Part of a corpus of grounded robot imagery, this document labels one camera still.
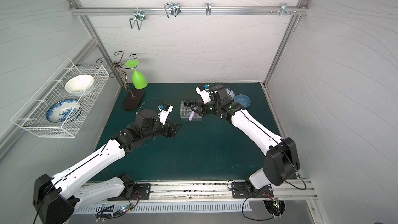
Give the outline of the clear acrylic lipstick organizer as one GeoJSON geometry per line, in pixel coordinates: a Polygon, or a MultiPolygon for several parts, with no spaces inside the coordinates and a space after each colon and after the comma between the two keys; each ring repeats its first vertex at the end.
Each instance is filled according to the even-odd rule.
{"type": "MultiPolygon", "coordinates": [[[[191,107],[200,102],[200,100],[183,100],[188,102],[188,108],[180,108],[180,118],[185,121],[189,121],[189,116],[192,112],[191,107]]],[[[202,117],[195,113],[192,121],[201,121],[202,117]]]]}

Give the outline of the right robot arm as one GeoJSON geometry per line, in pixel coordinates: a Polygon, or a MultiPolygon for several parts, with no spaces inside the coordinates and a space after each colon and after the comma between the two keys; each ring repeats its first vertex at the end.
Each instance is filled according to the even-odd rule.
{"type": "Polygon", "coordinates": [[[258,122],[239,102],[232,101],[225,86],[200,85],[195,89],[201,101],[191,110],[201,117],[214,114],[227,120],[246,134],[262,151],[265,161],[261,169],[248,177],[251,187],[261,189],[266,185],[280,186],[298,173],[300,161],[296,143],[282,138],[258,122]]]}

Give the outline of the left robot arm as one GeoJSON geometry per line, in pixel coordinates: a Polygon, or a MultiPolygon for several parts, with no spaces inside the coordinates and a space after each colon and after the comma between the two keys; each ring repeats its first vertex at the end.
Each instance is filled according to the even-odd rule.
{"type": "Polygon", "coordinates": [[[130,198],[134,181],[126,174],[86,186],[86,182],[117,160],[157,136],[174,138],[181,124],[171,121],[171,105],[160,105],[158,111],[145,109],[135,121],[110,140],[70,168],[49,176],[40,176],[34,184],[33,206],[36,218],[44,224],[63,224],[78,210],[110,198],[130,198]]]}

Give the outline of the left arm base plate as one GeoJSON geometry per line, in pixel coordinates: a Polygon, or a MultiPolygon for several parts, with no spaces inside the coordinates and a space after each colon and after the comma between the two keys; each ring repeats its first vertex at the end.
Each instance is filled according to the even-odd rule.
{"type": "Polygon", "coordinates": [[[124,190],[118,197],[108,198],[107,201],[118,200],[148,200],[151,190],[151,184],[130,184],[125,186],[124,190]]]}

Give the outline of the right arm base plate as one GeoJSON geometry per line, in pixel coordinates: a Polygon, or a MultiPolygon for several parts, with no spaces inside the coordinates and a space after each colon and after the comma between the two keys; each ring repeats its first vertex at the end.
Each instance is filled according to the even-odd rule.
{"type": "Polygon", "coordinates": [[[227,187],[232,192],[233,199],[272,199],[274,197],[271,185],[256,189],[248,181],[229,180],[227,182],[227,187]]]}

